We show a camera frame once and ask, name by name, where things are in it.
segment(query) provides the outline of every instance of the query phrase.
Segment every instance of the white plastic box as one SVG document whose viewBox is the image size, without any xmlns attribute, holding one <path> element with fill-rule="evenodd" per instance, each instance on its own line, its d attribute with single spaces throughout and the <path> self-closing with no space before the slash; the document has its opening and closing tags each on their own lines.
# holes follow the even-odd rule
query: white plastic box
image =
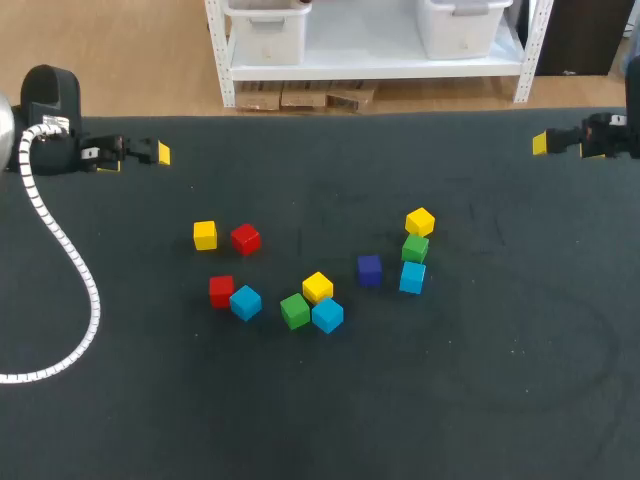
<svg viewBox="0 0 640 480">
<path fill-rule="evenodd" d="M 418 0 L 418 28 L 427 57 L 489 55 L 504 9 L 513 0 Z"/>
<path fill-rule="evenodd" d="M 236 36 L 234 55 L 247 65 L 296 65 L 304 61 L 311 3 L 298 0 L 226 0 Z"/>
</svg>

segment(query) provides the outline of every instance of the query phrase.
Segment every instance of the shelf leg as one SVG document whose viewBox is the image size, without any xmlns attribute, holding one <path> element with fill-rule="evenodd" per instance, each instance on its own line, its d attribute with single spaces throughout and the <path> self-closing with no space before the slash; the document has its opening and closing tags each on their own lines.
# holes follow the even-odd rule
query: shelf leg
<svg viewBox="0 0 640 480">
<path fill-rule="evenodd" d="M 225 107 L 236 106 L 236 92 L 231 77 L 231 54 L 224 28 L 224 13 L 220 0 L 205 0 L 211 46 L 216 58 L 218 80 L 220 81 L 220 93 Z"/>
<path fill-rule="evenodd" d="M 553 0 L 529 1 L 529 8 L 534 3 L 535 11 L 533 18 L 529 22 L 529 36 L 527 38 L 527 46 L 524 49 L 524 62 L 520 72 L 520 79 L 518 80 L 518 88 L 513 97 L 514 103 L 525 103 L 529 99 L 536 68 L 538 67 L 540 51 L 542 50 L 542 43 L 549 24 L 549 16 L 553 8 Z"/>
</svg>

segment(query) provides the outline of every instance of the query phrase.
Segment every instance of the white cable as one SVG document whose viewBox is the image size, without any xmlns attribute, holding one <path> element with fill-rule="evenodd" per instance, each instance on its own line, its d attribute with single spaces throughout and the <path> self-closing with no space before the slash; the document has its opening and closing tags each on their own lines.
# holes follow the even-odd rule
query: white cable
<svg viewBox="0 0 640 480">
<path fill-rule="evenodd" d="M 60 135 L 63 131 L 56 125 L 34 125 L 28 128 L 22 134 L 22 140 L 20 141 L 19 161 L 20 161 L 20 173 L 22 175 L 22 181 L 27 190 L 27 195 L 33 203 L 33 207 L 40 216 L 40 219 L 44 222 L 47 228 L 51 231 L 54 237 L 58 240 L 62 248 L 75 265 L 78 270 L 78 274 L 82 278 L 85 287 L 87 288 L 87 294 L 89 295 L 89 302 L 91 303 L 91 317 L 89 318 L 89 328 L 85 333 L 84 338 L 76 349 L 69 354 L 66 358 L 62 359 L 51 367 L 38 370 L 37 372 L 30 373 L 0 373 L 0 384 L 2 383 L 28 383 L 42 380 L 56 373 L 60 373 L 64 369 L 70 367 L 75 363 L 82 354 L 87 350 L 93 338 L 98 331 L 98 325 L 100 324 L 100 295 L 98 294 L 98 287 L 96 282 L 93 281 L 89 268 L 82 260 L 82 257 L 73 246 L 71 240 L 65 235 L 58 223 L 49 213 L 45 206 L 40 193 L 33 181 L 33 175 L 31 173 L 31 161 L 29 159 L 29 152 L 31 151 L 31 143 L 37 137 L 48 137 L 51 135 Z"/>
</svg>

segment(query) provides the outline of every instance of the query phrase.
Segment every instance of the toy block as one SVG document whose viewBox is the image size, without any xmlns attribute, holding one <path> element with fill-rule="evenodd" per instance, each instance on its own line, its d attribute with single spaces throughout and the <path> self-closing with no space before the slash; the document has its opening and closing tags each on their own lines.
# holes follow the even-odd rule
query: toy block
<svg viewBox="0 0 640 480">
<path fill-rule="evenodd" d="M 422 263 L 429 250 L 429 239 L 418 235 L 409 235 L 402 246 L 402 261 Z"/>
<path fill-rule="evenodd" d="M 436 219 L 424 208 L 419 208 L 407 215 L 407 221 L 404 228 L 412 235 L 425 237 L 433 232 L 436 226 Z"/>
<path fill-rule="evenodd" d="M 231 311 L 248 322 L 262 310 L 262 298 L 249 285 L 245 285 L 231 295 Z"/>
<path fill-rule="evenodd" d="M 333 298 L 325 298 L 311 310 L 311 321 L 329 334 L 344 321 L 344 309 Z"/>
<path fill-rule="evenodd" d="M 262 240 L 258 231 L 253 226 L 245 223 L 231 232 L 231 243 L 233 248 L 246 256 L 260 249 Z"/>
<path fill-rule="evenodd" d="M 427 267 L 421 263 L 405 262 L 400 276 L 400 291 L 419 295 Z"/>
<path fill-rule="evenodd" d="M 194 223 L 193 242 L 196 244 L 196 250 L 215 250 L 218 248 L 216 223 L 213 221 Z"/>
<path fill-rule="evenodd" d="M 318 304 L 325 298 L 333 297 L 333 283 L 316 272 L 302 282 L 302 294 L 314 305 Z"/>
<path fill-rule="evenodd" d="M 379 255 L 358 257 L 358 280 L 363 287 L 379 287 L 382 284 L 382 262 Z"/>
<path fill-rule="evenodd" d="M 209 298 L 214 308 L 229 308 L 229 297 L 233 295 L 233 277 L 212 277 L 209 279 Z"/>
<path fill-rule="evenodd" d="M 291 295 L 280 302 L 282 317 L 291 330 L 301 327 L 311 321 L 309 305 L 299 293 Z"/>
</svg>

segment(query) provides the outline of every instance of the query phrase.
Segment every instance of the black cabinet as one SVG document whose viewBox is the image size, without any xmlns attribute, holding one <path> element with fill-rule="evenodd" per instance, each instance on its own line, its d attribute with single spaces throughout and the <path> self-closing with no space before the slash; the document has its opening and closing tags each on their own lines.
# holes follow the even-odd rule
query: black cabinet
<svg viewBox="0 0 640 480">
<path fill-rule="evenodd" d="M 607 75 L 634 0 L 555 0 L 538 75 Z"/>
</svg>

